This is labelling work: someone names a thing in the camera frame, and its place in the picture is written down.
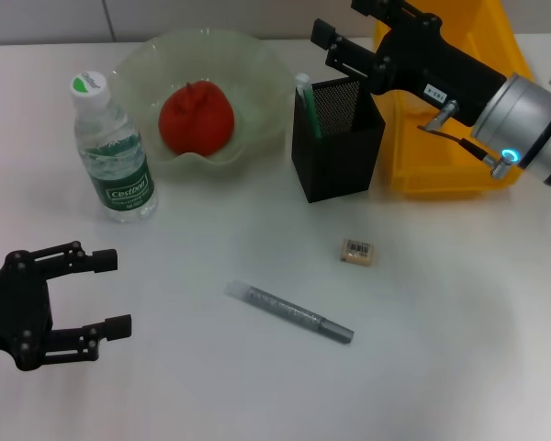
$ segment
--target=pen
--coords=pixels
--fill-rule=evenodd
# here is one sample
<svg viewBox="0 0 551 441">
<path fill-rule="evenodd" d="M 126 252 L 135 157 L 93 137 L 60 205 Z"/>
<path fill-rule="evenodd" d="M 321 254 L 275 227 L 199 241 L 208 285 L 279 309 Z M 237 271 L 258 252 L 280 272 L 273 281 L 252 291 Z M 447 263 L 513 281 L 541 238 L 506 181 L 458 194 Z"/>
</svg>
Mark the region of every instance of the pen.
<svg viewBox="0 0 551 441">
<path fill-rule="evenodd" d="M 353 340 L 354 332 L 340 324 L 331 322 L 319 314 L 300 308 L 298 305 L 280 299 L 279 297 L 256 287 L 252 287 L 251 285 L 247 285 L 241 281 L 235 280 L 229 283 L 225 289 L 225 294 L 256 306 L 264 311 L 271 312 L 289 322 L 299 324 L 304 328 L 326 335 L 338 342 L 348 344 Z"/>
</svg>

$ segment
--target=white bottle cap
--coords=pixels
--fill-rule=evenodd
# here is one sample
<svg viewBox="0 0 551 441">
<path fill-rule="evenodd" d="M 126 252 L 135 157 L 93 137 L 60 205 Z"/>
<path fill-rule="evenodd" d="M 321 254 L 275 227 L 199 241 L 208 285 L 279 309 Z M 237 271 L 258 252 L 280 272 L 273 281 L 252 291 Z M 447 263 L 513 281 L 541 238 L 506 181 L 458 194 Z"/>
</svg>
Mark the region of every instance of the white bottle cap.
<svg viewBox="0 0 551 441">
<path fill-rule="evenodd" d="M 73 105 L 79 113 L 102 110 L 112 99 L 106 77 L 98 72 L 79 73 L 70 88 Z"/>
</svg>

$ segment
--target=yellow bin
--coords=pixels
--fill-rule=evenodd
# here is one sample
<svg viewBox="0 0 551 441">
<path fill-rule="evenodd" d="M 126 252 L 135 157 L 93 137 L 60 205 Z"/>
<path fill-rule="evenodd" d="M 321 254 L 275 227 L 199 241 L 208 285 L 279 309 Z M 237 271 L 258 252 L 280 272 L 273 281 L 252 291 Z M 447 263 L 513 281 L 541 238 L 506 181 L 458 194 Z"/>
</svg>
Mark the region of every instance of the yellow bin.
<svg viewBox="0 0 551 441">
<path fill-rule="evenodd" d="M 411 3 L 443 20 L 441 34 L 448 43 L 507 77 L 518 73 L 532 78 L 498 0 Z M 377 22 L 376 47 L 387 32 L 388 27 Z M 416 96 L 393 91 L 376 96 L 375 100 L 386 121 L 378 172 L 390 189 L 416 198 L 468 198 L 511 186 L 520 176 L 521 170 L 513 167 L 505 179 L 492 179 L 489 168 L 457 143 L 418 130 L 416 126 L 425 125 L 437 110 Z M 443 131 L 473 141 L 471 129 L 455 120 L 447 122 Z"/>
</svg>

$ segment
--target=blue light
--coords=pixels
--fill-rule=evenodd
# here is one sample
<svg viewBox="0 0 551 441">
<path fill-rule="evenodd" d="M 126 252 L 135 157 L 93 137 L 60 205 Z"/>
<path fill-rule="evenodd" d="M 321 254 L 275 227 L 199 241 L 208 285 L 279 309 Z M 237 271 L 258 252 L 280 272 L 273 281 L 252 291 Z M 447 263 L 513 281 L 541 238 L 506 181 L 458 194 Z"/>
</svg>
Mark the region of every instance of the blue light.
<svg viewBox="0 0 551 441">
<path fill-rule="evenodd" d="M 521 159 L 521 155 L 511 149 L 502 150 L 502 156 L 506 159 L 510 159 L 513 163 L 518 163 L 518 160 Z"/>
</svg>

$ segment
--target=plastic bottle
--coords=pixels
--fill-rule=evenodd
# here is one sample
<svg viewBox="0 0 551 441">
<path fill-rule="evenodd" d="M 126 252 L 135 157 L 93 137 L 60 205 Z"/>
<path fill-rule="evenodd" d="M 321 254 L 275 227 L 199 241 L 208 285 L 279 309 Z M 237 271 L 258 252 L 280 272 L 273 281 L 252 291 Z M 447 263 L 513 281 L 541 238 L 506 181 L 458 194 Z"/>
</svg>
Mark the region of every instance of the plastic bottle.
<svg viewBox="0 0 551 441">
<path fill-rule="evenodd" d="M 149 217 L 157 207 L 141 136 L 110 95 L 107 79 L 84 72 L 71 82 L 75 140 L 107 215 L 119 222 Z"/>
</svg>

